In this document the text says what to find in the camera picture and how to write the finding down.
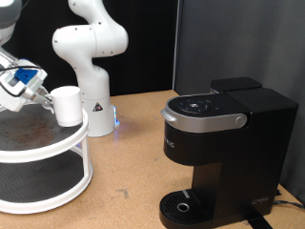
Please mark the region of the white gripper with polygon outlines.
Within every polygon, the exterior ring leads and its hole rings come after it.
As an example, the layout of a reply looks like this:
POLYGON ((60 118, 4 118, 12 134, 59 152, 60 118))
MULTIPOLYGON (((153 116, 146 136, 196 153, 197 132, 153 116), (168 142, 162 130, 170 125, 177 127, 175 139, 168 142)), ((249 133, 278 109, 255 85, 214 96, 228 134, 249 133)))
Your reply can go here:
POLYGON ((19 112, 28 99, 42 103, 42 107, 52 114, 51 96, 43 87, 33 91, 30 83, 36 76, 36 69, 0 49, 0 104, 6 109, 19 112))

